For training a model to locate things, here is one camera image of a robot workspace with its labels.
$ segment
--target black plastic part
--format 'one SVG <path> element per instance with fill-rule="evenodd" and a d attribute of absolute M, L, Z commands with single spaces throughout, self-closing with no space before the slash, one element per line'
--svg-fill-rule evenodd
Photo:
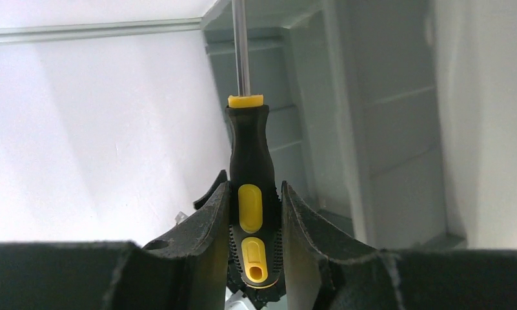
<path fill-rule="evenodd" d="M 216 191 L 220 184 L 226 181 L 228 181 L 228 174 L 226 173 L 226 170 L 221 170 L 218 173 L 218 176 L 216 176 L 216 179 L 212 183 L 211 187 L 208 189 L 207 193 L 205 193 L 205 195 L 203 195 L 203 197 L 200 199 L 194 201 L 194 209 L 201 209 L 201 207 L 204 206 L 209 198 L 214 194 L 214 191 Z"/>
<path fill-rule="evenodd" d="M 265 287 L 278 281 L 282 273 L 281 202 L 275 185 L 275 172 L 266 141 L 267 105 L 253 108 L 226 108 L 232 129 L 230 161 L 230 258 L 235 262 L 244 282 Z M 253 184 L 262 192 L 263 224 L 259 231 L 245 232 L 239 225 L 238 189 Z M 249 237 L 264 242 L 268 278 L 255 283 L 244 272 L 241 242 Z"/>
<path fill-rule="evenodd" d="M 290 310 L 517 309 L 517 251 L 377 251 L 282 192 Z"/>
<path fill-rule="evenodd" d="M 116 242 L 0 244 L 0 310 L 224 309 L 228 201 L 223 183 L 200 210 L 144 249 Z"/>

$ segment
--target metal shaft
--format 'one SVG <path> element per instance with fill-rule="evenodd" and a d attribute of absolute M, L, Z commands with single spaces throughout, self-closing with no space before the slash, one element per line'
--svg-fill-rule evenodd
<path fill-rule="evenodd" d="M 250 96 L 250 75 L 248 72 L 247 17 L 245 0 L 232 0 L 234 14 L 234 42 L 238 70 L 239 96 Z"/>

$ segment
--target screwdriver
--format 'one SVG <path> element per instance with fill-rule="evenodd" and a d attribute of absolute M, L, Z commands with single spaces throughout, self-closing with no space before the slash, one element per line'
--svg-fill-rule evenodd
<path fill-rule="evenodd" d="M 245 0 L 232 0 L 238 96 L 225 112 L 232 131 L 230 159 L 230 255 L 250 287 L 274 285 L 283 269 L 281 202 L 266 142 L 269 107 L 252 95 Z"/>

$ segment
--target white panel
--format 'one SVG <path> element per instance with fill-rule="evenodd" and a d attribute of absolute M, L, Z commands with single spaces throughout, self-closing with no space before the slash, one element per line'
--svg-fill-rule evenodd
<path fill-rule="evenodd" d="M 517 248 L 517 0 L 436 2 L 448 221 Z"/>
<path fill-rule="evenodd" d="M 200 32 L 0 46 L 0 240 L 143 244 L 228 165 Z"/>
<path fill-rule="evenodd" d="M 201 17 L 215 0 L 0 0 L 0 28 Z"/>

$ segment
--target textured black grip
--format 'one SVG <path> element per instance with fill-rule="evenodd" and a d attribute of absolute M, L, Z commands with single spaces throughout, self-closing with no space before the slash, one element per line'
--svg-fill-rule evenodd
<path fill-rule="evenodd" d="M 254 286 L 265 287 L 275 283 L 281 272 L 282 249 L 281 202 L 275 186 L 275 172 L 266 142 L 266 122 L 269 107 L 226 108 L 232 129 L 232 157 L 230 161 L 230 244 L 232 256 L 243 265 L 241 242 L 249 236 L 264 242 L 268 278 L 254 283 L 247 278 L 244 268 L 240 269 L 242 279 Z M 238 189 L 244 184 L 253 184 L 262 192 L 263 223 L 259 231 L 249 234 L 239 225 Z"/>

